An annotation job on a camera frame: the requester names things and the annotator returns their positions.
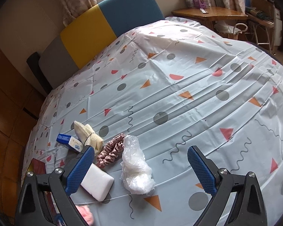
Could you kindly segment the grey yellow blue headboard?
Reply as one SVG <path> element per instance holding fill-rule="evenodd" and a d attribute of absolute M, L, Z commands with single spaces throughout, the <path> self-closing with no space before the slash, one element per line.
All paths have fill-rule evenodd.
<path fill-rule="evenodd" d="M 122 34 L 164 18 L 156 0 L 101 1 L 63 29 L 41 54 L 42 87 L 50 93 Z"/>

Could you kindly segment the clear plastic bag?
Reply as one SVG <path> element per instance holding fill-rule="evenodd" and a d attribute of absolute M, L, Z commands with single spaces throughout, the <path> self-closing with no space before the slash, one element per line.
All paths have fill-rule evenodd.
<path fill-rule="evenodd" d="M 131 194 L 149 194 L 155 188 L 155 181 L 152 178 L 152 168 L 146 162 L 138 138 L 127 135 L 123 145 L 121 179 L 125 189 Z"/>

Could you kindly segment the wooden wardrobe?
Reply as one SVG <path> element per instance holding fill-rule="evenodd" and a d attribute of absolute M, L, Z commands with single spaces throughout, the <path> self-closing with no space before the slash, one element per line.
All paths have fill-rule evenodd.
<path fill-rule="evenodd" d="M 9 218 L 15 215 L 24 150 L 43 101 L 0 49 L 0 213 Z"/>

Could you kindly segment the pink fluffy sock roll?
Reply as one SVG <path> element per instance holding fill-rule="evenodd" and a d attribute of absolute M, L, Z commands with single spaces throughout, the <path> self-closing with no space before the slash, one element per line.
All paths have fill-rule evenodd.
<path fill-rule="evenodd" d="M 89 207 L 87 205 L 78 206 L 76 205 L 77 210 L 82 215 L 84 220 L 87 222 L 88 225 L 93 225 L 94 223 L 94 217 L 91 213 Z"/>

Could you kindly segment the wooden side desk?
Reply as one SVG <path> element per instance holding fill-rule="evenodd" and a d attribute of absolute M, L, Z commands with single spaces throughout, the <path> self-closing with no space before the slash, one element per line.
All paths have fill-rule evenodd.
<path fill-rule="evenodd" d="M 216 21 L 244 21 L 248 19 L 246 14 L 222 7 L 208 7 L 205 11 L 207 13 L 202 13 L 197 8 L 183 8 L 172 11 L 171 13 L 176 17 L 198 21 L 211 30 L 214 29 L 214 23 Z"/>

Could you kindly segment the patterned white bed sheet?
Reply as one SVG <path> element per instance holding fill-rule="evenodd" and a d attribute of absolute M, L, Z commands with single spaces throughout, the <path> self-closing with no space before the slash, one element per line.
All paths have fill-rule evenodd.
<path fill-rule="evenodd" d="M 109 141 L 120 133 L 139 140 L 152 168 L 152 195 L 131 195 L 121 161 L 107 200 L 84 189 L 95 225 L 193 225 L 210 200 L 192 170 L 192 145 L 233 174 L 253 171 L 267 222 L 283 215 L 283 66 L 246 42 L 224 39 L 199 23 L 169 17 L 119 36 L 46 98 L 26 146 L 47 172 L 71 152 L 56 141 L 89 124 Z"/>

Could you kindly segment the red box with gold interior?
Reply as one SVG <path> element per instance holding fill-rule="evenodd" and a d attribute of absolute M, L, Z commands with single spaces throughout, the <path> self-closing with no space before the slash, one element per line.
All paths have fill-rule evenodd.
<path fill-rule="evenodd" d="M 45 163 L 33 158 L 28 166 L 26 173 L 33 172 L 35 174 L 46 174 Z"/>

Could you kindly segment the beige mesh cloth roll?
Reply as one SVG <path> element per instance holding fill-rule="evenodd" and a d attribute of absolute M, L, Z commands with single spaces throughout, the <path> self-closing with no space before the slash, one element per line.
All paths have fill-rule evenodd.
<path fill-rule="evenodd" d="M 95 150 L 95 155 L 98 155 L 103 147 L 104 140 L 93 130 L 89 125 L 83 125 L 78 121 L 74 121 L 75 134 L 84 146 L 92 146 Z"/>

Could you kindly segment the pink satin scrunchie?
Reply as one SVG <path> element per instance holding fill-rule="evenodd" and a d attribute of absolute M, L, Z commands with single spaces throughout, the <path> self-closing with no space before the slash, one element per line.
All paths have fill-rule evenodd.
<path fill-rule="evenodd" d="M 125 137 L 125 134 L 120 133 L 104 146 L 103 150 L 96 157 L 97 167 L 103 169 L 113 163 L 123 153 Z"/>

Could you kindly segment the blue tissue packet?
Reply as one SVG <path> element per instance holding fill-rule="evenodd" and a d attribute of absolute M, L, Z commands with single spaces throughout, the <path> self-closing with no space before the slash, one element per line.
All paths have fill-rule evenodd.
<path fill-rule="evenodd" d="M 75 152 L 81 152 L 83 150 L 83 144 L 81 141 L 71 135 L 59 134 L 56 141 L 59 144 L 66 146 L 69 150 L 73 150 Z"/>

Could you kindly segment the purple box on desk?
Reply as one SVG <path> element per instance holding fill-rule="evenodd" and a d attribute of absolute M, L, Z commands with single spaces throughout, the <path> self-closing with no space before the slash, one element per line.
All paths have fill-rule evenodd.
<path fill-rule="evenodd" d="M 193 0 L 195 8 L 208 8 L 211 6 L 210 0 Z"/>

